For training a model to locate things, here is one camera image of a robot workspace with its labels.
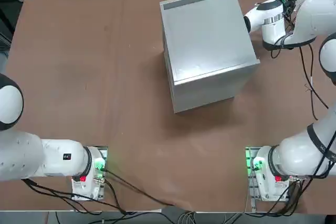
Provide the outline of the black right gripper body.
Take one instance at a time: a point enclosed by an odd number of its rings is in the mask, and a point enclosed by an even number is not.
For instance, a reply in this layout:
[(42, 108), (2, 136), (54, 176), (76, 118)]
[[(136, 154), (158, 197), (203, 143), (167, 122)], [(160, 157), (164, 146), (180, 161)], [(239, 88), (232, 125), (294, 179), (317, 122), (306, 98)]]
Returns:
[(295, 2), (293, 0), (279, 0), (283, 5), (283, 11), (285, 16), (290, 16), (293, 12)]

